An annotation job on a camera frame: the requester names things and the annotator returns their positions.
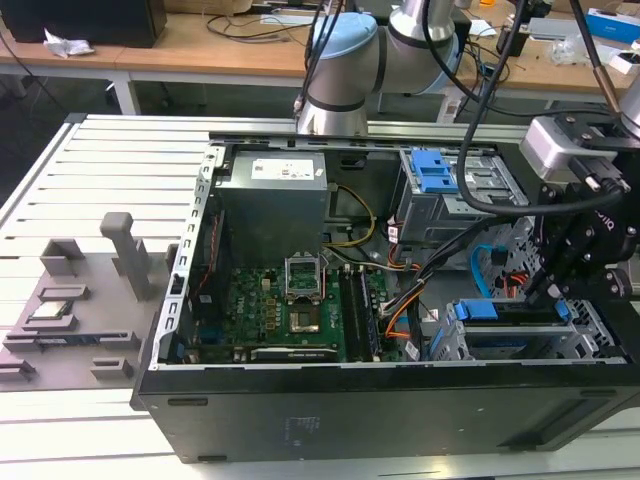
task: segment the power supply label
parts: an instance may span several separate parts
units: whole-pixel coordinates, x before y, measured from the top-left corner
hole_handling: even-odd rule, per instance
[[[258,158],[251,168],[253,180],[313,180],[313,160]]]

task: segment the blue box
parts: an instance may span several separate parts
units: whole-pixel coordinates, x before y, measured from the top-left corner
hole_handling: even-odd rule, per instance
[[[587,13],[589,32],[617,42],[633,43],[640,38],[640,19],[628,15],[605,15],[597,8]]]

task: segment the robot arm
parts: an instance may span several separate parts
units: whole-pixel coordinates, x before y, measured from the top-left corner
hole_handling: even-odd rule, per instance
[[[441,77],[425,42],[424,0],[406,0],[395,9],[388,27],[373,17],[343,13],[313,72],[298,133],[366,135],[364,102],[370,93],[421,93]],[[452,0],[432,0],[429,32],[440,56],[453,68],[458,44],[451,20]],[[316,31],[314,45],[319,42]]]

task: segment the floor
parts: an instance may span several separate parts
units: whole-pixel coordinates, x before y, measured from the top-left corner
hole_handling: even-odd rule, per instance
[[[46,80],[46,87],[71,112],[119,114],[115,104],[106,100],[107,82],[62,78]],[[11,194],[31,164],[64,122],[66,114],[37,84],[27,88],[27,96],[12,96],[0,80],[0,205]],[[163,103],[165,94],[159,83],[139,82],[136,90],[145,115],[189,115],[225,117],[286,118],[298,93],[294,88],[246,87],[234,85],[168,84],[172,105]],[[440,106],[440,96],[405,97],[385,95],[385,113],[377,113],[377,96],[367,101],[370,119],[433,122]],[[539,101],[511,101],[510,108],[541,109]],[[464,112],[460,121],[470,118]],[[487,123],[521,123],[490,114]]]

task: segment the white paper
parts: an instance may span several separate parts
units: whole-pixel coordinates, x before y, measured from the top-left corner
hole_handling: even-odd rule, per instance
[[[613,57],[622,53],[624,50],[620,48],[610,47],[608,45],[596,45],[598,57],[602,63],[609,63]]]
[[[480,35],[481,37],[490,37],[491,35],[495,35],[495,28],[489,25],[485,20],[471,20],[471,30],[469,30],[469,35]]]
[[[313,180],[313,160],[258,158],[253,161],[254,180]]]
[[[86,40],[66,40],[51,34],[46,28],[44,34],[44,46],[59,57],[69,58],[69,55],[87,55],[95,52]]]

